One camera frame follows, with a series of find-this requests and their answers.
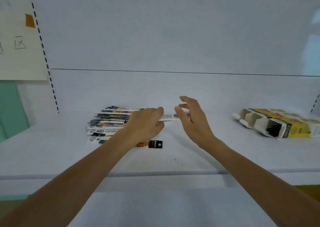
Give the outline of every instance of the hand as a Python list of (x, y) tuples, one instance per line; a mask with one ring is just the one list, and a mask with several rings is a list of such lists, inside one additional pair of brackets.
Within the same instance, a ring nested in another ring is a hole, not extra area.
[(146, 108), (134, 111), (126, 126), (122, 129), (132, 137), (134, 144), (145, 142), (157, 136), (164, 128), (163, 122), (158, 122), (163, 114), (163, 108)]
[[(198, 101), (187, 96), (180, 96), (180, 99), (186, 104), (179, 104), (179, 106), (174, 107), (174, 110), (179, 116), (183, 129), (189, 138), (200, 148), (204, 148), (216, 141), (217, 138), (212, 133), (206, 115)], [(189, 109), (190, 120), (182, 108)]]

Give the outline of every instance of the teal wall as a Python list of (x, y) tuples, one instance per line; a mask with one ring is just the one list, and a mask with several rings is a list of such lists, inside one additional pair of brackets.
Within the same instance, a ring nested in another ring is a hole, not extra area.
[(0, 143), (29, 128), (18, 88), (13, 80), (0, 80)]

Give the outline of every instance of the right hand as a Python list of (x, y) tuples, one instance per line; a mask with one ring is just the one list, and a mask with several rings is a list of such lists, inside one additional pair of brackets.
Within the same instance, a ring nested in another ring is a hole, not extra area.
[[(198, 101), (187, 96), (180, 96), (180, 99), (183, 102), (186, 102), (186, 104), (179, 104), (179, 106), (174, 107), (174, 110), (180, 118), (183, 129), (189, 138), (200, 148), (206, 148), (217, 141), (217, 138), (212, 133), (206, 115), (202, 111)], [(190, 120), (182, 108), (189, 109)]]

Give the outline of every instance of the barcode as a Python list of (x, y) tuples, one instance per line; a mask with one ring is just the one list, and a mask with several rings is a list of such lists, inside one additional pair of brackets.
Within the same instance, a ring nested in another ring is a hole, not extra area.
[(160, 118), (171, 118), (171, 117), (172, 117), (171, 114), (163, 114), (163, 115), (161, 115)]

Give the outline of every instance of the shelf surface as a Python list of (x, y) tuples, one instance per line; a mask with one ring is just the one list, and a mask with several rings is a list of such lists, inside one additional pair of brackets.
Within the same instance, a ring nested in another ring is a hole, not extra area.
[[(54, 177), (98, 147), (87, 143), (92, 113), (62, 114), (0, 144), (0, 179)], [(215, 135), (248, 159), (273, 172), (320, 171), (320, 138), (272, 139), (247, 129), (230, 114), (209, 114)], [(181, 122), (165, 123), (156, 137), (163, 149), (133, 148), (110, 177), (224, 174), (214, 158), (186, 136)]]

